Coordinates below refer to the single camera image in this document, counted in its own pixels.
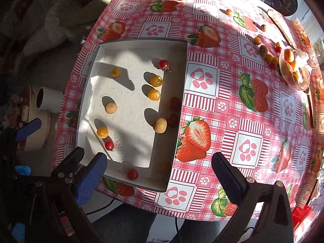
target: metal bolt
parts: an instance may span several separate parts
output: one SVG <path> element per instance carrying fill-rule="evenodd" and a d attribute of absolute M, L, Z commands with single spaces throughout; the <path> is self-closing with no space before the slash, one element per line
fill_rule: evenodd
<path fill-rule="evenodd" d="M 255 182 L 254 178 L 251 177 L 251 176 L 248 176 L 248 177 L 246 178 L 246 180 L 247 180 L 247 182 L 250 183 L 250 184 L 252 184 L 252 183 Z"/>
<path fill-rule="evenodd" d="M 70 184 L 70 183 L 72 183 L 73 179 L 71 177 L 68 177 L 68 178 L 65 178 L 64 181 L 66 184 Z"/>
<path fill-rule="evenodd" d="M 279 187 L 283 187 L 284 184 L 281 181 L 276 181 L 276 185 Z"/>

